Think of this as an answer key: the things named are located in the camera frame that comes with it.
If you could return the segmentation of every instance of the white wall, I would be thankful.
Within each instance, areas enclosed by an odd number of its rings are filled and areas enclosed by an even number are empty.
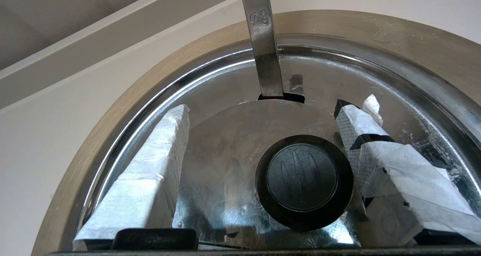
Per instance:
[[[271,0],[275,13],[347,9],[418,21],[481,42],[478,0]],[[170,53],[244,20],[227,0],[0,110],[0,255],[28,255],[50,199],[112,103]]]

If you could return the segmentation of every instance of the black round cap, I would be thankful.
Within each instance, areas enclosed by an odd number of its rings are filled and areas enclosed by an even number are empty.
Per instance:
[[[256,188],[265,210],[294,230],[325,227],[342,215],[351,200],[349,161],[334,144],[311,135],[275,143],[263,155]]]

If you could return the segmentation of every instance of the metal bar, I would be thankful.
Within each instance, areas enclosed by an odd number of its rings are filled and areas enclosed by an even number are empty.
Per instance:
[[[263,98],[283,98],[270,0],[242,0]]]

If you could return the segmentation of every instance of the ceiling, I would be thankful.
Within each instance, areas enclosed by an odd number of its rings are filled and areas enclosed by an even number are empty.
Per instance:
[[[0,0],[0,70],[137,0]]]

